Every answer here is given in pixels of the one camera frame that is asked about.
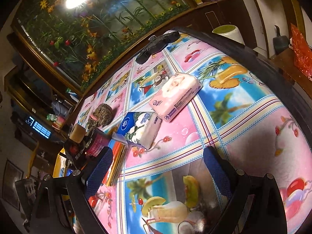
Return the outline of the white plastic bucket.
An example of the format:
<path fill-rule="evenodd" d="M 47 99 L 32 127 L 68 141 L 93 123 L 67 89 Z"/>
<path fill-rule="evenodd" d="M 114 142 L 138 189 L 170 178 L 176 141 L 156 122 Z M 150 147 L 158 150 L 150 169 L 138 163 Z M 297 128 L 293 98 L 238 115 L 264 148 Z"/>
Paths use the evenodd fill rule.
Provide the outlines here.
<path fill-rule="evenodd" d="M 218 34 L 228 39 L 234 40 L 240 44 L 245 44 L 241 32 L 235 25 L 221 25 L 214 28 L 212 32 L 214 34 Z"/>

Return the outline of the colourful patterned tablecloth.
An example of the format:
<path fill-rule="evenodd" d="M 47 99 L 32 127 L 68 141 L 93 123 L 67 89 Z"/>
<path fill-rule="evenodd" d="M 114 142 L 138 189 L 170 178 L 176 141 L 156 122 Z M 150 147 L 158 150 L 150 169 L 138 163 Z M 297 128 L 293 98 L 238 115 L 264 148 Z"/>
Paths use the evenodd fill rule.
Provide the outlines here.
<path fill-rule="evenodd" d="M 173 119 L 161 124 L 149 151 L 129 153 L 117 183 L 97 216 L 108 233 L 144 233 L 132 198 L 183 199 L 174 173 L 192 175 L 208 195 L 211 213 L 225 196 L 200 159 L 206 146 L 247 174 L 271 173 L 281 192 L 289 233 L 311 231 L 311 108 L 262 55 L 215 34 L 180 29 L 180 39 L 140 65 L 134 58 L 87 94 L 76 123 L 86 126 L 97 104 L 117 110 L 108 132 L 129 112 L 149 112 L 149 101 L 177 72 L 199 79 L 202 89 Z"/>

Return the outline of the pink tissue pack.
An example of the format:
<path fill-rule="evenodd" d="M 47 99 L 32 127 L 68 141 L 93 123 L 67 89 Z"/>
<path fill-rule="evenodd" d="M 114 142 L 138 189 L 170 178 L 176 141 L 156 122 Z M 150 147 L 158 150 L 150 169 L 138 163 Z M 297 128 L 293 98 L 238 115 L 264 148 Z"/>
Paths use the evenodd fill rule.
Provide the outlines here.
<path fill-rule="evenodd" d="M 177 114 L 201 90 L 197 77 L 175 73 L 149 101 L 150 107 L 165 122 L 171 122 Z"/>

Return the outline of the black clamp device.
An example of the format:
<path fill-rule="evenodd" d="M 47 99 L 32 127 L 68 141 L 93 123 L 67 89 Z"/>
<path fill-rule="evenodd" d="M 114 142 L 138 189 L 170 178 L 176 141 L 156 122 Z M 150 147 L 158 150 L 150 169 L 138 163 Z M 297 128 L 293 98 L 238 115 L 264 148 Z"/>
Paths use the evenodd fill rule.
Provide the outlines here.
<path fill-rule="evenodd" d="M 135 62 L 139 65 L 144 64 L 150 56 L 161 52 L 168 44 L 177 41 L 180 38 L 178 31 L 172 31 L 161 36 L 152 36 L 149 43 L 137 55 Z"/>

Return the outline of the blue Vinda tissue pack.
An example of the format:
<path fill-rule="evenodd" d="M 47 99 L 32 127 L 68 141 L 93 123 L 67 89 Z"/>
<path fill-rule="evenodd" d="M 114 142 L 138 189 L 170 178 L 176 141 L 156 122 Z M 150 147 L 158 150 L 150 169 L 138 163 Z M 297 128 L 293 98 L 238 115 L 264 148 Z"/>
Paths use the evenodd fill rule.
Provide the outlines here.
<path fill-rule="evenodd" d="M 154 112 L 129 112 L 123 118 L 112 139 L 127 146 L 149 150 L 157 137 L 162 119 Z"/>

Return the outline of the black foil snack bag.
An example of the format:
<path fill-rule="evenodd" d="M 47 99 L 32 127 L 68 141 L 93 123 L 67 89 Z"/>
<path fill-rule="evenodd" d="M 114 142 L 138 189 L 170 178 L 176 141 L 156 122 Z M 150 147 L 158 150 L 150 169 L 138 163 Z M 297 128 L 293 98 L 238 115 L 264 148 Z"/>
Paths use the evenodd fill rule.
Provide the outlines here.
<path fill-rule="evenodd" d="M 85 140 L 82 140 L 80 143 L 77 143 L 72 139 L 70 139 L 69 137 L 67 138 L 67 140 L 63 145 L 66 157 L 73 163 L 75 169 L 82 170 L 83 167 L 88 162 L 86 156 L 86 146 L 87 143 Z"/>

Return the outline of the beige tape roll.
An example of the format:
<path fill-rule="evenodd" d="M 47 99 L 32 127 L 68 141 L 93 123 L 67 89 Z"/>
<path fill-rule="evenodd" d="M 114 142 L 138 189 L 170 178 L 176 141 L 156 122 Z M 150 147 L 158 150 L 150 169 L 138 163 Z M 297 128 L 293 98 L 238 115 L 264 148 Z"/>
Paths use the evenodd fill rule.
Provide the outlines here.
<path fill-rule="evenodd" d="M 75 124 L 69 135 L 69 138 L 77 144 L 80 144 L 86 135 L 86 130 L 80 124 Z"/>

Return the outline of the grey kettle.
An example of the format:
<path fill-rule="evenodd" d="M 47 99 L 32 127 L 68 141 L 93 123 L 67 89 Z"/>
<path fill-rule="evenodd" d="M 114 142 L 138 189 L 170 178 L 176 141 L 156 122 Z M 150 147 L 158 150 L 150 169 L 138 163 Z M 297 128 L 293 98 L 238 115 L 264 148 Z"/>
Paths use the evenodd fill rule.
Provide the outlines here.
<path fill-rule="evenodd" d="M 56 100 L 51 103 L 52 109 L 57 116 L 66 118 L 71 110 L 71 106 L 65 100 Z"/>

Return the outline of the flower mural picture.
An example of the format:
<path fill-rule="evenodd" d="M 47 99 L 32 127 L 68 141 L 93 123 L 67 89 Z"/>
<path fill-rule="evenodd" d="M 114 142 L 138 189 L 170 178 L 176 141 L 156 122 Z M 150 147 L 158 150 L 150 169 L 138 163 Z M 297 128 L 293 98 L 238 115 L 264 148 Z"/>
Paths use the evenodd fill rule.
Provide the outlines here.
<path fill-rule="evenodd" d="M 132 44 L 188 9 L 184 0 L 22 0 L 16 20 L 40 59 L 85 90 Z"/>

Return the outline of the red label jar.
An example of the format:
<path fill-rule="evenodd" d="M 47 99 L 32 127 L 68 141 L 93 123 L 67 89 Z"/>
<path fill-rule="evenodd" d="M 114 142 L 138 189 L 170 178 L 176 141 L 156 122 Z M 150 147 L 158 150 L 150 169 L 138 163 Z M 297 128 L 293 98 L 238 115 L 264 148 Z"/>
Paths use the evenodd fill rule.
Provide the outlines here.
<path fill-rule="evenodd" d="M 104 147 L 106 147 L 110 140 L 111 136 L 107 135 L 98 128 L 92 128 L 85 136 L 85 152 L 88 155 L 96 157 Z"/>

